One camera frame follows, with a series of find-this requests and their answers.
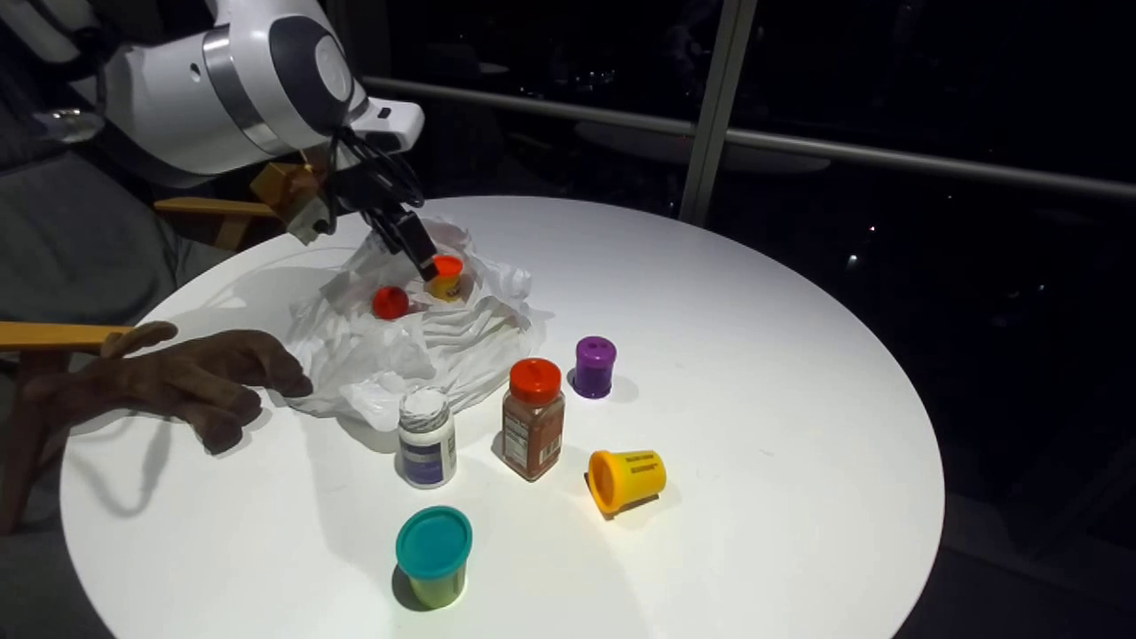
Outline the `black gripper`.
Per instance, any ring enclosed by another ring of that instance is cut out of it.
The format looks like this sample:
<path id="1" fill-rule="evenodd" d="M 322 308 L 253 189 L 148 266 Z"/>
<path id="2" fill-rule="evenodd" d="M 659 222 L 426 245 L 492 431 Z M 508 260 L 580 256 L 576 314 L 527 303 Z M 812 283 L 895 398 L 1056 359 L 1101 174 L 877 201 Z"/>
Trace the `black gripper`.
<path id="1" fill-rule="evenodd" d="M 337 214 L 362 214 L 392 251 L 406 251 L 422 282 L 438 277 L 438 245 L 413 214 L 422 189 L 392 134 L 337 134 L 322 196 Z"/>

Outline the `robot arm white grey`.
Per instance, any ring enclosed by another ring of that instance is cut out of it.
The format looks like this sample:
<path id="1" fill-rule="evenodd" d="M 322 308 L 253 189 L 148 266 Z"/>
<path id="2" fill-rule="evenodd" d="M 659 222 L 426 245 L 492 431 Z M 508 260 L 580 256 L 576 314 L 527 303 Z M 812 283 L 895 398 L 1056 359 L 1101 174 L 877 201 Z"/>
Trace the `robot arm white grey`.
<path id="1" fill-rule="evenodd" d="M 321 0 L 202 0 L 202 26 L 156 40 L 110 17 L 102 0 L 0 0 L 0 26 L 60 82 L 65 104 L 33 115 L 50 143 L 115 134 L 170 176 L 297 157 L 311 191 L 288 201 L 293 238 L 362 214 L 422 282 L 438 273 L 406 168 L 426 115 L 362 85 Z"/>

